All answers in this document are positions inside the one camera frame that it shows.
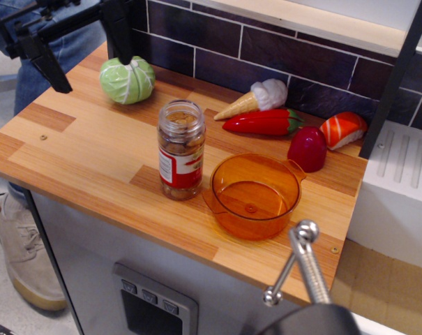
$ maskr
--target white shelf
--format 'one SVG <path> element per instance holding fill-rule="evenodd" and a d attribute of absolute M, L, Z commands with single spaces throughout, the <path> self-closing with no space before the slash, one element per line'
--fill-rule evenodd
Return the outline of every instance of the white shelf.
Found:
<path fill-rule="evenodd" d="M 400 53 L 407 33 L 286 0 L 193 2 L 392 57 Z"/>

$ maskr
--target toy ice cream cone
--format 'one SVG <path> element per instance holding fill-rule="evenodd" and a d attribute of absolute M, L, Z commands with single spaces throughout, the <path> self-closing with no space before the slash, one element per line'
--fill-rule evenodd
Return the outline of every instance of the toy ice cream cone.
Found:
<path fill-rule="evenodd" d="M 251 85 L 250 92 L 227 106 L 213 119 L 216 121 L 229 119 L 240 114 L 277 108 L 285 104 L 287 95 L 287 87 L 280 80 L 268 79 L 264 82 L 255 82 Z"/>
<path fill-rule="evenodd" d="M 256 110 L 259 110 L 259 103 L 255 98 L 254 92 L 248 92 L 214 116 L 213 119 L 216 121 L 229 119 L 235 115 L 254 112 Z"/>

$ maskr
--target toy vegetable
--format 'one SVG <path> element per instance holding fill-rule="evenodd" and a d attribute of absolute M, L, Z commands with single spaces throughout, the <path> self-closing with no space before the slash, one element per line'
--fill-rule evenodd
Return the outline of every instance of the toy vegetable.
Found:
<path fill-rule="evenodd" d="M 223 120 L 258 110 L 271 110 L 283 106 L 287 100 L 287 95 L 287 87 L 280 80 L 268 79 L 264 82 L 255 82 L 251 85 L 249 93 L 227 106 L 213 119 Z"/>
<path fill-rule="evenodd" d="M 318 127 L 303 127 L 293 137 L 288 149 L 288 159 L 296 162 L 304 172 L 321 170 L 325 164 L 327 144 Z"/>
<path fill-rule="evenodd" d="M 303 120 L 293 110 L 265 110 L 237 115 L 223 124 L 226 131 L 261 135 L 286 135 L 301 126 Z"/>
<path fill-rule="evenodd" d="M 335 150 L 362 138 L 368 127 L 359 115 L 342 112 L 325 121 L 320 129 L 325 135 L 327 147 Z"/>
<path fill-rule="evenodd" d="M 113 58 L 101 66 L 99 80 L 102 89 L 113 101 L 128 105 L 151 95 L 155 87 L 155 72 L 139 56 L 134 56 L 128 65 Z"/>

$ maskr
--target person's leg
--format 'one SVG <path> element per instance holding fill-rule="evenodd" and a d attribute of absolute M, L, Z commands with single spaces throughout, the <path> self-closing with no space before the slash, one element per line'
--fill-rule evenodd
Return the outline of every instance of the person's leg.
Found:
<path fill-rule="evenodd" d="M 31 0 L 0 0 L 0 17 L 14 13 L 31 2 Z M 54 14 L 52 21 L 43 22 L 39 27 L 59 22 L 97 2 L 98 0 L 82 0 L 81 6 L 61 8 Z M 38 12 L 29 13 L 20 19 L 28 22 L 38 16 Z M 59 38 L 51 43 L 50 47 L 63 71 L 67 73 L 104 41 L 105 34 L 102 27 L 99 22 L 95 22 Z M 4 41 L 0 37 L 0 50 L 3 53 L 4 48 Z M 17 75 L 14 113 L 21 112 L 49 87 L 50 84 L 31 62 L 22 60 L 22 67 Z M 10 185 L 9 192 L 2 200 L 1 208 L 0 241 L 14 287 L 34 306 L 49 311 L 64 308 L 66 302 L 59 282 L 19 186 Z"/>

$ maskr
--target oven window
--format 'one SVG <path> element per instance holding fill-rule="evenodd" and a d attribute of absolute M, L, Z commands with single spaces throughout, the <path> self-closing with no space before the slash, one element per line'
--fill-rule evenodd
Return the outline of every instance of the oven window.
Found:
<path fill-rule="evenodd" d="M 125 290 L 121 294 L 130 331 L 137 335 L 182 335 L 180 318 Z"/>

